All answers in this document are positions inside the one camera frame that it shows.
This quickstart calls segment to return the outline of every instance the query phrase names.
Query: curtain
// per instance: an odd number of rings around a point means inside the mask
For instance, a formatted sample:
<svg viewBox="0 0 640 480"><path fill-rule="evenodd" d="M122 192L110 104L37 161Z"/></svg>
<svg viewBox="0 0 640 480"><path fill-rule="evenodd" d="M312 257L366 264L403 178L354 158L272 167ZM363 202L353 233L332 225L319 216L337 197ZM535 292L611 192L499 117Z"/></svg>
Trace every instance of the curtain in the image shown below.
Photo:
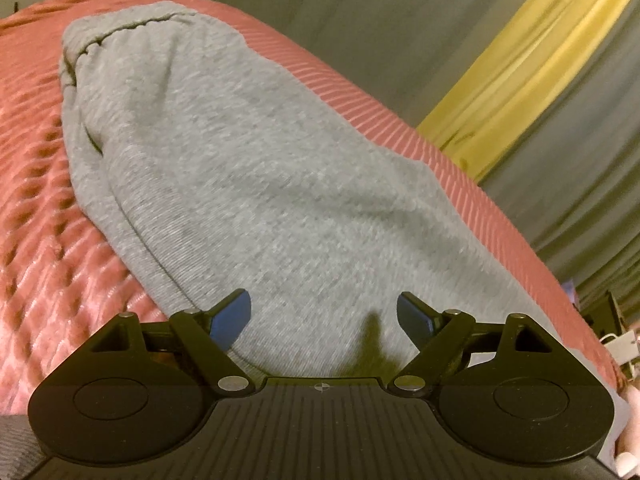
<svg viewBox="0 0 640 480"><path fill-rule="evenodd" d="M577 75L629 0L527 0L418 126L476 182Z"/></svg>
<svg viewBox="0 0 640 480"><path fill-rule="evenodd" d="M589 306L640 314L640 0L482 188Z"/></svg>
<svg viewBox="0 0 640 480"><path fill-rule="evenodd" d="M217 0L260 19L415 126L526 0Z"/></svg>

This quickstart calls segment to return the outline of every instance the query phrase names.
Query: striped pink fabric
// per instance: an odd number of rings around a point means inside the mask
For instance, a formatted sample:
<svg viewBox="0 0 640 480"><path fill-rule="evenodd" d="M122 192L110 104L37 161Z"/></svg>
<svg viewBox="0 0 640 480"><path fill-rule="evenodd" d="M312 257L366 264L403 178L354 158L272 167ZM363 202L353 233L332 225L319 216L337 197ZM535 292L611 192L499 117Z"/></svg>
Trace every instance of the striped pink fabric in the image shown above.
<svg viewBox="0 0 640 480"><path fill-rule="evenodd" d="M61 36L82 16L159 0L50 0L0 20L0 413L25 413L40 381L117 312L163 319L69 181L58 81ZM492 201L395 114L314 56L237 9L173 0L236 28L367 139L427 164L476 237L612 385L623 377L551 273Z"/></svg>

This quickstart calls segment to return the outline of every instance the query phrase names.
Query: triangular cutout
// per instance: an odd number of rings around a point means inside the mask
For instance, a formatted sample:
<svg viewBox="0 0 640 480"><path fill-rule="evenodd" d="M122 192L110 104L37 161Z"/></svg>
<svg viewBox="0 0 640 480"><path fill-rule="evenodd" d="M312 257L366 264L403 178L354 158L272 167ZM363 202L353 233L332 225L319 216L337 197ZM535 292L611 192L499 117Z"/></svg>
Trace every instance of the triangular cutout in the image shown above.
<svg viewBox="0 0 640 480"><path fill-rule="evenodd" d="M526 326L520 330L520 333L516 337L516 352L538 352L547 354L551 352L551 348L540 339L538 334Z"/></svg>
<svg viewBox="0 0 640 480"><path fill-rule="evenodd" d="M129 350L127 330L120 324L104 334L92 348L93 352L124 352Z"/></svg>

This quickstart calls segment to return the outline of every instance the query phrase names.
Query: white plastic object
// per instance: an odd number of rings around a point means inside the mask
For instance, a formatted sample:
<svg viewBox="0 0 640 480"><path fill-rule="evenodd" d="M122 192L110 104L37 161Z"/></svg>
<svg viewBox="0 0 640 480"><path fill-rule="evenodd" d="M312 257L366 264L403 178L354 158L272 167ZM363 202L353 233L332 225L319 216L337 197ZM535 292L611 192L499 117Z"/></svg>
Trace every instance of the white plastic object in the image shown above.
<svg viewBox="0 0 640 480"><path fill-rule="evenodd" d="M614 339L604 343L604 347L609 350L609 353L619 366L640 357L640 347L638 346L635 330L629 330L619 337L615 337L614 334L607 334L603 338L600 338L600 341L602 342L609 337L613 337Z"/></svg>
<svg viewBox="0 0 640 480"><path fill-rule="evenodd" d="M625 451L616 457L616 471L620 478L628 479L633 476L638 467L638 459L635 455Z"/></svg>

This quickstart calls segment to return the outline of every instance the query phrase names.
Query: silver screw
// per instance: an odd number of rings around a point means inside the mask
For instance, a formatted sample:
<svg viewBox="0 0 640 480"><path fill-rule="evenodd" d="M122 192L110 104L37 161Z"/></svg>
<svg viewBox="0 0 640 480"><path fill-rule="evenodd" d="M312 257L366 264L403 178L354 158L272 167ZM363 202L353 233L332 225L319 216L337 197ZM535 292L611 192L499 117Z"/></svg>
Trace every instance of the silver screw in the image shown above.
<svg viewBox="0 0 640 480"><path fill-rule="evenodd" d="M239 392L240 390L244 390L248 385L249 381L239 375L229 375L218 381L218 387L226 392Z"/></svg>
<svg viewBox="0 0 640 480"><path fill-rule="evenodd" d="M424 379L415 375L401 375L396 378L394 384L406 392L417 392L426 386Z"/></svg>

